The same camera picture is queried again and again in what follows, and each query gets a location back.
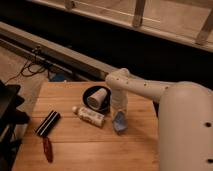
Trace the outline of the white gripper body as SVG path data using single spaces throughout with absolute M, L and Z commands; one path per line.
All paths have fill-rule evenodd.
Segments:
M 114 112 L 119 110 L 125 111 L 127 109 L 127 103 L 127 92 L 125 90 L 111 90 L 110 104 Z

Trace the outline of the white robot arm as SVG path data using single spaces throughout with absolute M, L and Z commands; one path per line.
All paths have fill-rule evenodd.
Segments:
M 127 92 L 159 105 L 159 171 L 213 171 L 213 90 L 189 81 L 134 78 L 126 68 L 105 82 L 114 111 L 127 107 Z

